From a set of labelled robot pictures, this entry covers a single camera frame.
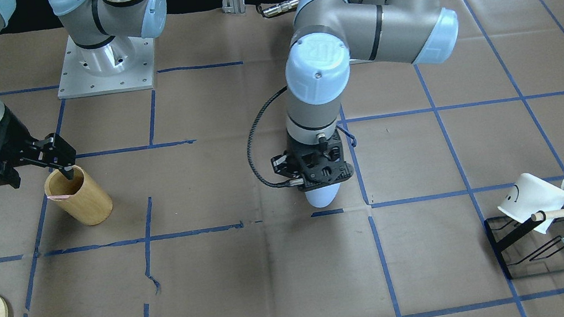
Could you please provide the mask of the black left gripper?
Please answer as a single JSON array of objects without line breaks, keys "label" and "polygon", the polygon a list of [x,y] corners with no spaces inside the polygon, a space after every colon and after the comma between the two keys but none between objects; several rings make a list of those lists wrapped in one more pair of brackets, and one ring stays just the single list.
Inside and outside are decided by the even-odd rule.
[{"label": "black left gripper", "polygon": [[351,164],[344,161],[343,142],[337,130],[328,137],[328,127],[314,134],[315,141],[305,144],[287,137],[283,154],[271,158],[274,172],[288,177],[276,184],[279,188],[297,186],[300,191],[324,188],[353,176]]}]

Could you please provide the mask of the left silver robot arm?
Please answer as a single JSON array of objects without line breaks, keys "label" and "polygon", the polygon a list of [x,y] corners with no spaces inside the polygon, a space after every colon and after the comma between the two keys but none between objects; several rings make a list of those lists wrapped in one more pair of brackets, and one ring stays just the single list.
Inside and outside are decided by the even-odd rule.
[{"label": "left silver robot arm", "polygon": [[458,38],[440,0],[299,0],[285,69],[287,149],[272,158],[272,188],[311,192],[351,178],[337,118],[350,63],[443,63]]}]

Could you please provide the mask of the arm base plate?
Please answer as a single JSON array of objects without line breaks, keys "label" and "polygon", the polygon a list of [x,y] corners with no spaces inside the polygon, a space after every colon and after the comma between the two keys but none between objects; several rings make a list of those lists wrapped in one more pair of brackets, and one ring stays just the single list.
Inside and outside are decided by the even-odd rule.
[{"label": "arm base plate", "polygon": [[153,89],[155,40],[116,36],[98,49],[78,47],[71,38],[59,80],[58,98],[94,97]]}]

